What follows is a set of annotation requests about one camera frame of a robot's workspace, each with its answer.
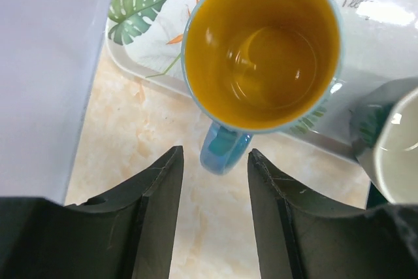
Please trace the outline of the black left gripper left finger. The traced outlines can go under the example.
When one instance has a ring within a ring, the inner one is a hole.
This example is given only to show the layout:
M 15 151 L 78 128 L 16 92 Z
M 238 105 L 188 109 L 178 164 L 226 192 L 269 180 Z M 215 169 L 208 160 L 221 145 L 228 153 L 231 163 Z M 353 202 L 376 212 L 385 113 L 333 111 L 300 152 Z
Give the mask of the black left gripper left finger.
M 184 173 L 174 146 L 80 205 L 1 198 L 2 278 L 168 278 Z

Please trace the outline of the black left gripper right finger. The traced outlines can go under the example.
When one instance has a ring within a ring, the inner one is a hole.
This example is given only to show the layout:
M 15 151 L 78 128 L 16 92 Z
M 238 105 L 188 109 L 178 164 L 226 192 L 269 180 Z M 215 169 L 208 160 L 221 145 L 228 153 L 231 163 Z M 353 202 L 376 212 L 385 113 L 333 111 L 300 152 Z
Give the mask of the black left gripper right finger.
M 248 183 L 262 278 L 416 278 L 417 207 L 343 204 L 305 186 L 260 151 Z

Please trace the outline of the light blue butterfly mug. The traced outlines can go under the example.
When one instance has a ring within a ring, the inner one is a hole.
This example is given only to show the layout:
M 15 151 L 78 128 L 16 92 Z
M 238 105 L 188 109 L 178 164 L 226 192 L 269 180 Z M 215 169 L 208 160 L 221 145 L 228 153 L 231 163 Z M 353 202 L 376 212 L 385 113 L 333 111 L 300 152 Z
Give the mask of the light blue butterfly mug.
M 181 64 L 192 98 L 212 120 L 201 165 L 225 174 L 252 136 L 315 112 L 339 77 L 343 52 L 334 0 L 200 0 Z

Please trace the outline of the dark green mug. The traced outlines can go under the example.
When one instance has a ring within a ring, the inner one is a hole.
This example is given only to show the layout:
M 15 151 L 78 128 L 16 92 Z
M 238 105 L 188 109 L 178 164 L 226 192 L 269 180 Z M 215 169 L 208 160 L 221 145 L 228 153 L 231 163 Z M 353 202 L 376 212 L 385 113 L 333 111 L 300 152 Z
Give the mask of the dark green mug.
M 417 204 L 417 78 L 365 95 L 349 121 L 351 145 L 371 183 L 392 204 Z

